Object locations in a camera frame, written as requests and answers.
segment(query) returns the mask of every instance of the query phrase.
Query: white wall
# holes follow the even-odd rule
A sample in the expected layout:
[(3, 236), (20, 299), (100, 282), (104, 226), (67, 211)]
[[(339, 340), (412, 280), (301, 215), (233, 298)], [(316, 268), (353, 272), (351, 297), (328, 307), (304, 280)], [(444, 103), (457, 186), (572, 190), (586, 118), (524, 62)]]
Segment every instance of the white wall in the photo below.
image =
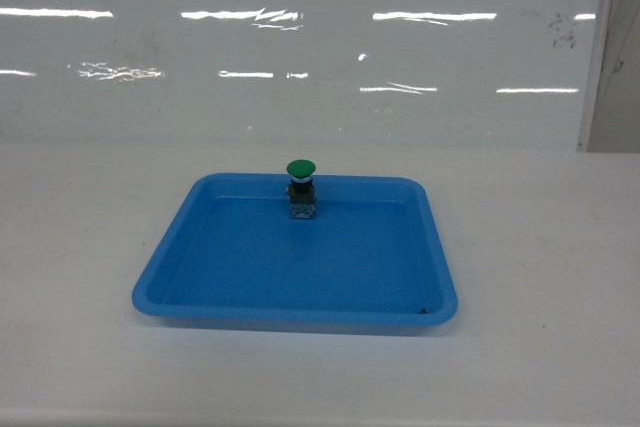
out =
[[(619, 0), (613, 0), (617, 11)], [(640, 18), (636, 18), (622, 51), (624, 62), (614, 72), (593, 119), (589, 151), (640, 152)]]
[(598, 4), (0, 0), (0, 138), (575, 150)]

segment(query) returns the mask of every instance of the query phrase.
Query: plastic tray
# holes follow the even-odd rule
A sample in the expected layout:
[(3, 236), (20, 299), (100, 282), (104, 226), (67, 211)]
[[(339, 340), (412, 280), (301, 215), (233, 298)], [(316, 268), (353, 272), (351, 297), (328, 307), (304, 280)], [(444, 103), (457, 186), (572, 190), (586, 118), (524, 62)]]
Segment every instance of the plastic tray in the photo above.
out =
[(288, 183), (233, 173), (196, 182), (134, 288), (135, 307), (174, 325), (382, 334), (453, 316), (455, 290), (419, 184), (318, 175), (308, 220), (290, 218)]

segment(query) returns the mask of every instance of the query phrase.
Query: whiteboard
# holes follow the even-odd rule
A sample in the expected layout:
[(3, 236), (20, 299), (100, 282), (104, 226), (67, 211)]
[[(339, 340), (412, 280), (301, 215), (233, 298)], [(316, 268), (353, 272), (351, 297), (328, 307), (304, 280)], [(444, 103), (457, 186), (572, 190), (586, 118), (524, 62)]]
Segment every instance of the whiteboard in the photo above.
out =
[(0, 0), (0, 138), (575, 150), (599, 4)]

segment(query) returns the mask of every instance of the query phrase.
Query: green button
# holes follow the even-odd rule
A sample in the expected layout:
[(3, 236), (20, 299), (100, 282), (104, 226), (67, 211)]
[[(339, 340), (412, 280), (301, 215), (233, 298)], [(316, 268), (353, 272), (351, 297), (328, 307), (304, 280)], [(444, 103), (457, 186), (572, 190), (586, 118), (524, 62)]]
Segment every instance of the green button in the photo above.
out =
[(287, 165), (287, 172), (296, 179), (307, 179), (316, 171), (316, 164), (310, 160), (294, 160)]

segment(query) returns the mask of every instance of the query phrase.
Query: white table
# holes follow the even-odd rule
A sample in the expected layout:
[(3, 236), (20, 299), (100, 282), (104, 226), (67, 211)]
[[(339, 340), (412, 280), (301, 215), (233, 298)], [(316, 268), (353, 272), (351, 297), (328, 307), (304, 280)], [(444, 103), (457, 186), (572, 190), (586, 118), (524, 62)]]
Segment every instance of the white table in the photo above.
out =
[[(427, 189), (460, 307), (425, 337), (166, 327), (133, 285), (219, 171)], [(637, 425), (640, 156), (0, 146), (0, 425)]]

